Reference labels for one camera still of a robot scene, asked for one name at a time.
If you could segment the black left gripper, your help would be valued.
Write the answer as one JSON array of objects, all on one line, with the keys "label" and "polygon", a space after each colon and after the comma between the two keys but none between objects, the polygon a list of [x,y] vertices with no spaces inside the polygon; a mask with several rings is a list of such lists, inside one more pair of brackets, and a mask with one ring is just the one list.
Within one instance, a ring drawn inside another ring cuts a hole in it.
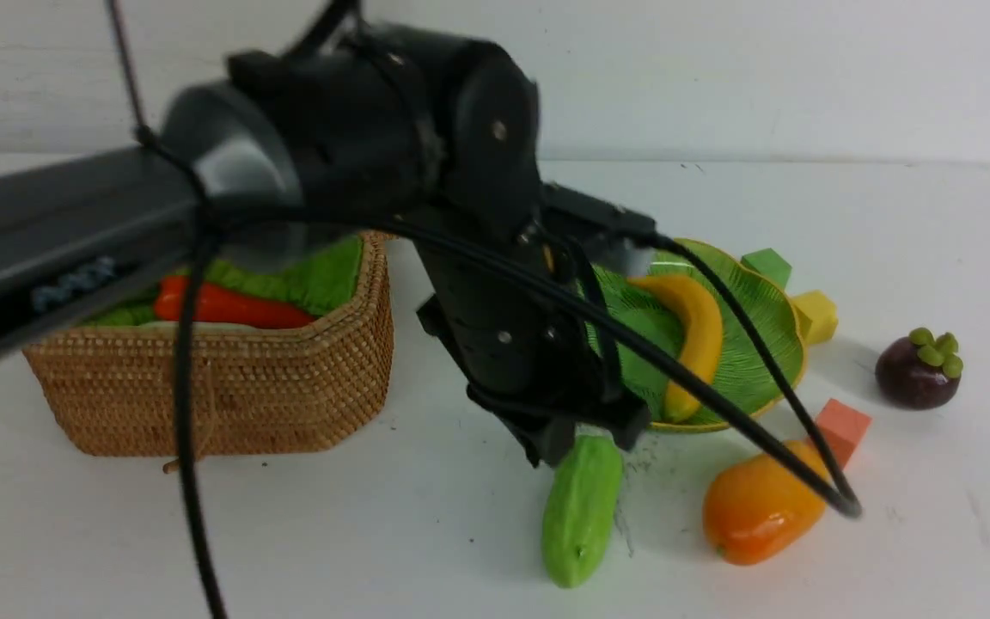
[{"label": "black left gripper", "polygon": [[503,423],[530,465],[557,467],[579,426],[601,428],[632,450],[652,417],[622,384],[615,340],[598,328],[593,349],[589,322],[547,297],[582,292],[602,307],[585,252],[542,222],[506,243],[463,215],[419,215],[416,225],[440,239],[416,242],[435,290],[418,320],[462,371],[468,397]]}]

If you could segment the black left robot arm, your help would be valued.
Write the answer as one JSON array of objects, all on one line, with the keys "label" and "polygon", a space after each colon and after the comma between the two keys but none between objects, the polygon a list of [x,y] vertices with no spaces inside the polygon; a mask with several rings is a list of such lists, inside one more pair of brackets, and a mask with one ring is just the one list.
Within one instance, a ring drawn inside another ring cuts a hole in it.
[{"label": "black left robot arm", "polygon": [[139,146],[0,177],[0,356],[181,264],[275,269],[378,229],[415,242],[421,325],[530,462],[560,463],[581,424],[635,445],[647,405],[553,294],[655,224],[542,183],[537,83],[502,47],[386,24],[227,66]]}]

